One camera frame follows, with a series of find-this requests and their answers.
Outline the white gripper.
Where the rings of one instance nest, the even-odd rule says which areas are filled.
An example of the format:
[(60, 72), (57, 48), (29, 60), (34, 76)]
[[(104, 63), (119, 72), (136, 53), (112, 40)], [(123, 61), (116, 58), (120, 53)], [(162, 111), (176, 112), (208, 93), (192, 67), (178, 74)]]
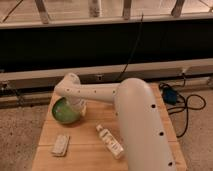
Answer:
[(71, 109), (81, 116), (86, 114), (86, 101), (82, 98), (71, 97), (68, 99)]

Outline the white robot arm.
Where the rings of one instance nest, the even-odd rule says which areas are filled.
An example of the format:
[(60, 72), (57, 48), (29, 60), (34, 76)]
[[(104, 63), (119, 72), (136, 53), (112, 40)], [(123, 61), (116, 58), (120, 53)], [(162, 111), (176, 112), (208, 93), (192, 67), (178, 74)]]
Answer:
[(153, 90), (144, 80), (81, 84), (68, 73), (54, 91), (70, 104), (88, 99), (114, 105), (129, 171), (177, 171)]

